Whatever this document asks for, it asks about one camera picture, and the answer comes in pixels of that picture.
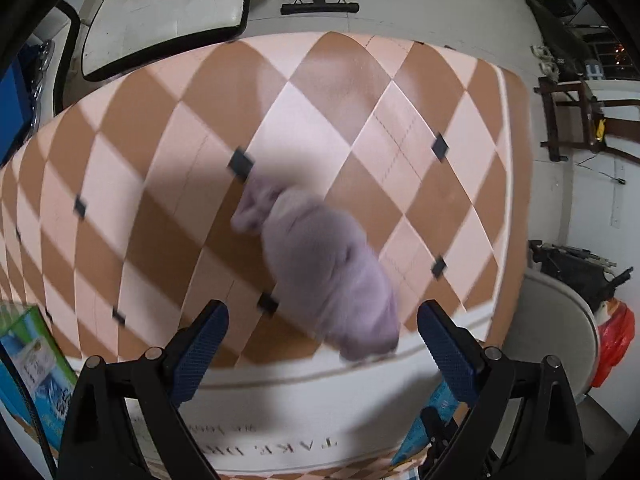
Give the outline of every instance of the tiled floor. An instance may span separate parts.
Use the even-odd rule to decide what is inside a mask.
[[[326,30],[379,34],[448,45],[514,71],[531,89],[540,75],[529,47],[542,38],[524,0],[348,0],[358,2],[360,12],[281,16],[286,1],[291,0],[251,0],[242,36]],[[75,101],[94,87],[76,75],[66,94]],[[529,237],[554,242],[568,225],[573,170],[571,163],[550,163],[540,148],[546,137],[542,101],[532,91],[530,97],[535,162]]]

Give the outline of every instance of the red bag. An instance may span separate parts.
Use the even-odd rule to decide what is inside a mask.
[[[623,301],[613,298],[603,306],[610,319],[598,327],[600,333],[600,362],[591,386],[602,386],[611,369],[617,365],[636,335],[636,318]]]

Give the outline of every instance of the diamond pattern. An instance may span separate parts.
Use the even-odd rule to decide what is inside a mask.
[[[258,309],[275,283],[259,238],[229,225],[240,147],[361,223],[409,332],[423,299],[449,314],[495,303],[515,261],[507,189],[528,124],[526,93],[507,100],[499,77],[454,51],[335,32],[248,38],[137,70],[0,170],[0,294],[46,306],[69,356],[137,358],[213,297],[230,327],[211,366],[313,356],[320,342],[290,322],[295,306]],[[300,478],[374,480],[376,463]]]

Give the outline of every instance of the towel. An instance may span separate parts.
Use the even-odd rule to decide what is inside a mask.
[[[281,308],[349,361],[398,345],[396,298],[367,236],[347,212],[252,171],[231,219],[259,234]]]

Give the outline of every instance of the white wall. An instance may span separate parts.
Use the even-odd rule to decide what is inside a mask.
[[[591,87],[601,99],[640,99],[640,83],[637,82],[598,81],[592,82]],[[606,112],[606,115],[640,120],[638,108],[618,108]],[[612,137],[607,139],[607,143],[640,156],[640,144]],[[574,161],[580,162],[591,155],[590,152],[576,152]],[[640,418],[640,166],[614,160],[604,154],[586,162],[585,166],[613,175],[615,164],[623,168],[626,186],[615,184],[595,171],[574,166],[574,194],[567,243],[616,262],[618,272],[629,266],[636,268],[631,280],[620,286],[616,297],[634,311],[639,335],[602,387],[590,392],[591,397],[630,433]],[[619,228],[611,225],[615,187],[616,201],[620,204]]]

